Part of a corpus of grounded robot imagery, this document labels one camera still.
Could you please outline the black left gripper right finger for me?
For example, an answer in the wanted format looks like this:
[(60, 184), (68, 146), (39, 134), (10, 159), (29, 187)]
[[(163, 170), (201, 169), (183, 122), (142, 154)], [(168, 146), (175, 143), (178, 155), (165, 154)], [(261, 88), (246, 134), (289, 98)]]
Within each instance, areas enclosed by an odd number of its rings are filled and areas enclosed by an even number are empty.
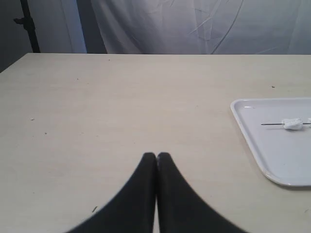
[(161, 233), (243, 233), (192, 189), (171, 155), (157, 156), (157, 208)]

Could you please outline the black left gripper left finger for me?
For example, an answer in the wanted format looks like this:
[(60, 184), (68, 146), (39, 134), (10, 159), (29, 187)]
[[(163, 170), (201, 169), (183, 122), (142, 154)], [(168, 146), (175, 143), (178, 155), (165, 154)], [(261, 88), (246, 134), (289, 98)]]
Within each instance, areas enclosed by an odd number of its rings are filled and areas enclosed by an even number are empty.
[(144, 153), (123, 188), (70, 233), (151, 233), (156, 204), (156, 156)]

